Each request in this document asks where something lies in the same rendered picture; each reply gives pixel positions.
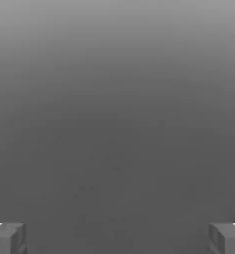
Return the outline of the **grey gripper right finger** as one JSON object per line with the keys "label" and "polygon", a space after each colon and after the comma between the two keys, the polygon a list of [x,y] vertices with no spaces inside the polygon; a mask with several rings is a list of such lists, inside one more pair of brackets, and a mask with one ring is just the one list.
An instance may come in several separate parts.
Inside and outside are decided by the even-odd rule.
{"label": "grey gripper right finger", "polygon": [[208,233],[211,254],[235,254],[235,223],[210,223]]}

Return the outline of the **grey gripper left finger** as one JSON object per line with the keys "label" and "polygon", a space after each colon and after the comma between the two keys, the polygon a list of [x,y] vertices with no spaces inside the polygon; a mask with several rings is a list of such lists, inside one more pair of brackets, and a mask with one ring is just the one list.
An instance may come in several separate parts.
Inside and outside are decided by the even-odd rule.
{"label": "grey gripper left finger", "polygon": [[0,254],[27,254],[27,224],[0,223]]}

